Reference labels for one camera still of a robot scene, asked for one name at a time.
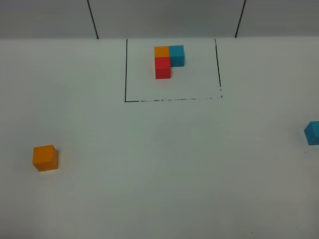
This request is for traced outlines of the red template block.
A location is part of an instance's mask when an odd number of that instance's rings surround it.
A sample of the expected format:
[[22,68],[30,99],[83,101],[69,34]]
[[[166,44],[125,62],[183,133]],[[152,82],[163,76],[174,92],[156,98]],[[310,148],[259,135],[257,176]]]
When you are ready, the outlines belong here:
[[169,57],[155,57],[155,77],[156,79],[171,78],[171,65]]

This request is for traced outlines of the orange template block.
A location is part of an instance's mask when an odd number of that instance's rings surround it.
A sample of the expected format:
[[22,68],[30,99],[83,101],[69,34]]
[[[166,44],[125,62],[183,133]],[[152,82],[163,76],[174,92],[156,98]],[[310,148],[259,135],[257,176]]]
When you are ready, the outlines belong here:
[[168,46],[155,46],[154,47],[154,57],[155,58],[163,58],[169,57],[169,47]]

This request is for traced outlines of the blue template block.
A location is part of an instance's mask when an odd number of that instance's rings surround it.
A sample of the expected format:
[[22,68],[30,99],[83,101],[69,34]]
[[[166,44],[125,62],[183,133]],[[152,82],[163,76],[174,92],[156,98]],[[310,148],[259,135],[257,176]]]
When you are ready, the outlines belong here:
[[185,53],[183,45],[169,46],[171,67],[183,67],[185,65]]

